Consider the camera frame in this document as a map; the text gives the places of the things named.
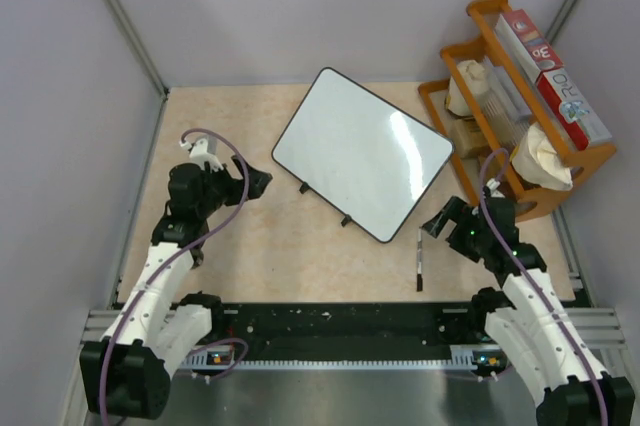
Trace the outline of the black white marker pen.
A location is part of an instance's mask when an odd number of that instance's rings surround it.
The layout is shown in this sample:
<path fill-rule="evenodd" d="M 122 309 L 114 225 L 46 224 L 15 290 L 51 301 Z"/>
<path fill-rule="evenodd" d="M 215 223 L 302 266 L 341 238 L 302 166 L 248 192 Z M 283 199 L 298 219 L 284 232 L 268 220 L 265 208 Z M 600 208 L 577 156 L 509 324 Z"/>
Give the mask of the black white marker pen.
<path fill-rule="evenodd" d="M 416 291 L 422 292 L 423 289 L 423 229 L 419 227 L 416 246 Z"/>

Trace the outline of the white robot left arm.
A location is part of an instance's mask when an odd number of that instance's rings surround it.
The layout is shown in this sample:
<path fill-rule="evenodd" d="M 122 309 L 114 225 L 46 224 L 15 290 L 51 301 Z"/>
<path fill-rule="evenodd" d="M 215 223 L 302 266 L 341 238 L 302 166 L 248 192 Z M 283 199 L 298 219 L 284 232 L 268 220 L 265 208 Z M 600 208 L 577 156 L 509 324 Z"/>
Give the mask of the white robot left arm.
<path fill-rule="evenodd" d="M 154 420 L 169 398 L 171 381 L 197 343 L 216 342 L 227 320 L 216 296 L 193 293 L 174 306 L 174 296 L 204 255 L 213 230 L 209 217 L 221 207 L 238 211 L 260 198 L 272 180 L 233 156 L 240 177 L 207 159 L 175 166 L 169 199 L 156 224 L 145 264 L 118 317 L 80 353 L 84 391 L 91 412 Z"/>

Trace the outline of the white whiteboard black frame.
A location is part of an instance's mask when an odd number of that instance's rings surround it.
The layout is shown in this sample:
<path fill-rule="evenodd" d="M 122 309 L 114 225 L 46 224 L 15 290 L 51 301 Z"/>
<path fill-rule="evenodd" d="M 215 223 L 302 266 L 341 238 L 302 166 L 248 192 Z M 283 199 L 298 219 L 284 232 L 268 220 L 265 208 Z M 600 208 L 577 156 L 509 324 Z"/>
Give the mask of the white whiteboard black frame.
<path fill-rule="evenodd" d="M 392 241 L 454 153 L 453 142 L 331 67 L 271 156 L 380 243 Z"/>

